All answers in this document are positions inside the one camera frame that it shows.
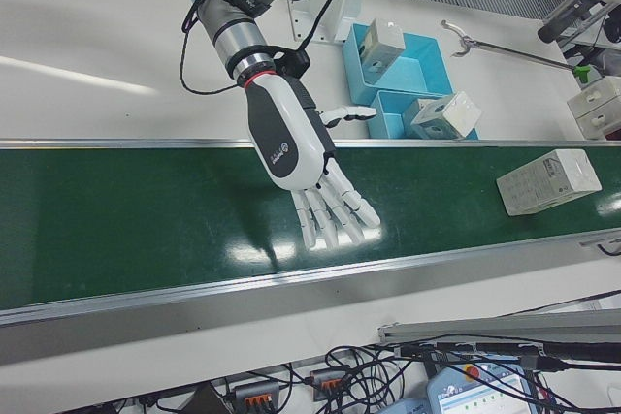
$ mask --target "blue tray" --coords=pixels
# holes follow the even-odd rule
[[[419,96],[404,92],[378,91],[371,103],[377,115],[368,121],[369,135],[378,140],[406,139],[403,113]],[[476,130],[472,130],[466,140],[478,140]]]
[[[434,99],[453,93],[438,41],[427,36],[405,33],[406,50],[376,84],[364,80],[360,48],[369,26],[353,24],[343,45],[343,56],[351,102],[368,106],[380,89],[407,92]]]

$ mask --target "red emergency stop button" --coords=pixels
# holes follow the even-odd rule
[[[478,368],[476,368],[475,366],[466,366],[466,373],[469,375],[466,376],[466,378],[468,378],[469,380],[476,380],[481,376]]]

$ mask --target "green clip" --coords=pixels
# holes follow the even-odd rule
[[[589,72],[591,71],[591,67],[589,65],[585,65],[584,67],[575,67],[573,69],[573,75],[580,80],[582,84],[586,84],[589,82]]]

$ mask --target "conveyor belt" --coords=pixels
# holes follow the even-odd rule
[[[382,226],[313,252],[251,148],[0,150],[0,309],[621,227],[619,146],[587,148],[602,192],[506,215],[495,179],[551,149],[341,148]]]

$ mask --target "robot finger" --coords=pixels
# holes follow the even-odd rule
[[[341,120],[368,120],[377,115],[377,111],[371,107],[349,106],[339,107],[333,111],[325,111],[321,114],[321,121],[326,128],[334,128]]]
[[[347,232],[354,244],[360,244],[364,240],[362,228],[358,224],[358,220],[351,214],[349,208],[343,202],[343,199],[337,195],[330,183],[322,178],[319,180],[319,194],[323,197],[326,204],[335,214],[335,216],[343,225],[343,229]]]
[[[314,220],[312,219],[311,206],[309,200],[304,191],[291,191],[291,197],[293,198],[293,204],[298,218],[300,219],[300,226],[302,227],[302,238],[304,239],[304,245],[307,249],[311,249],[317,240],[317,231],[314,226]]]
[[[312,210],[314,218],[317,220],[321,235],[323,235],[326,241],[326,246],[328,246],[328,248],[338,246],[339,238],[337,236],[337,226],[332,221],[332,218],[330,218],[328,207],[323,201],[323,198],[316,188],[305,190],[305,194],[309,199],[310,209]]]
[[[347,179],[341,167],[335,159],[330,159],[326,165],[326,174],[323,175],[337,194],[343,198],[346,205],[358,215],[358,217],[369,227],[378,227],[381,221],[376,210],[356,191]]]

